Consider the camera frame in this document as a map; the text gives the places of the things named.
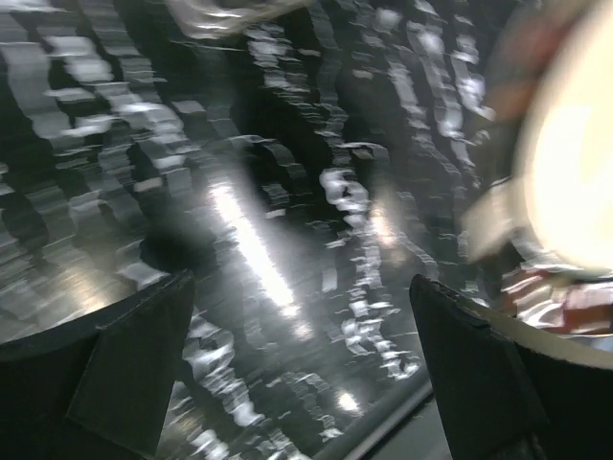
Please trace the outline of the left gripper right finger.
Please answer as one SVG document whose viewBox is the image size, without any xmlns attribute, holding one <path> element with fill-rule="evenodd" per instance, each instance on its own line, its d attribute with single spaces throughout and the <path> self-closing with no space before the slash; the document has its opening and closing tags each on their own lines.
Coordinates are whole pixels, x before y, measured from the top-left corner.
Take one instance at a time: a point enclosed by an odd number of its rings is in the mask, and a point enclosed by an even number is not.
<svg viewBox="0 0 613 460">
<path fill-rule="evenodd" d="M 611 458 L 611 353 L 421 275 L 410 301 L 453 458 Z"/>
</svg>

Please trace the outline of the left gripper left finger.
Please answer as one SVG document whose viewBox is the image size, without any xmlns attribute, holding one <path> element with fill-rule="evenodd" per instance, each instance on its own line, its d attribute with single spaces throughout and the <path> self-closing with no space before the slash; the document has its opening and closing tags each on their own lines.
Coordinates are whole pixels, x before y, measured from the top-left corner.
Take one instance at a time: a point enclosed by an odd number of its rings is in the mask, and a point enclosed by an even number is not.
<svg viewBox="0 0 613 460">
<path fill-rule="evenodd" d="M 183 271 L 2 344 L 2 458 L 153 458 L 194 294 Z"/>
</svg>

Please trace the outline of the beige brown rimmed plate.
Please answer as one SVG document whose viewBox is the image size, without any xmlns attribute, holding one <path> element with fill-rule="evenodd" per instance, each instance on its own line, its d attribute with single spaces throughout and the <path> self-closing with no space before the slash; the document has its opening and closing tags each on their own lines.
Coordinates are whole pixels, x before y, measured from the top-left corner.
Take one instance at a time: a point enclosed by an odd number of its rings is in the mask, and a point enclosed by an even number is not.
<svg viewBox="0 0 613 460">
<path fill-rule="evenodd" d="M 461 224 L 495 306 L 532 327 L 612 335 L 612 5 L 519 8 L 468 125 L 479 183 Z"/>
</svg>

